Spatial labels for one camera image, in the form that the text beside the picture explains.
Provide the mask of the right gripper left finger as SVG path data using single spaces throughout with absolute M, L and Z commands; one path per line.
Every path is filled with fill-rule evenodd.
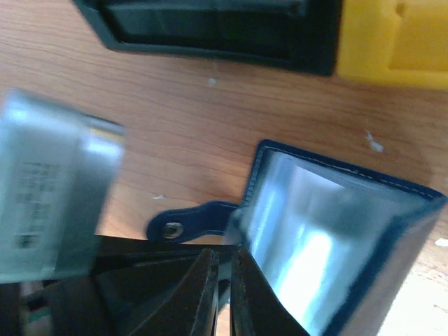
M 95 276 L 118 335 L 213 335 L 217 252 L 137 262 Z

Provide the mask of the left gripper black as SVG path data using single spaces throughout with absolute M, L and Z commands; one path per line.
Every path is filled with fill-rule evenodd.
M 153 244 L 144 240 L 105 237 L 88 275 L 41 281 L 36 289 L 28 283 L 2 285 L 1 334 L 118 335 L 95 276 L 135 263 L 192 256 L 203 249 L 211 249 L 219 257 L 217 324 L 218 312 L 229 297 L 231 246 Z

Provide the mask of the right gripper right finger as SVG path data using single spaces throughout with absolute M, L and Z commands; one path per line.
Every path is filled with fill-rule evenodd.
M 251 254 L 232 255 L 230 282 L 232 335 L 307 335 L 308 332 L 280 303 Z

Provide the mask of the blue leather card holder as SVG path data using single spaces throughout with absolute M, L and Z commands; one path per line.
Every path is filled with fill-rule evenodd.
M 376 335 L 447 197 L 426 186 L 263 140 L 242 200 L 159 213 L 152 242 L 220 235 L 248 250 L 311 335 Z

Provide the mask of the silver credit card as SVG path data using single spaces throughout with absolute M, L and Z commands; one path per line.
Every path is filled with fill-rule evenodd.
M 87 274 L 122 125 L 21 89 L 1 109 L 1 282 Z

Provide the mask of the yellow bin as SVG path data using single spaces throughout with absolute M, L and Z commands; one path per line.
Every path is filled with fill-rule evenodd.
M 447 2 L 344 1 L 337 75 L 447 89 Z

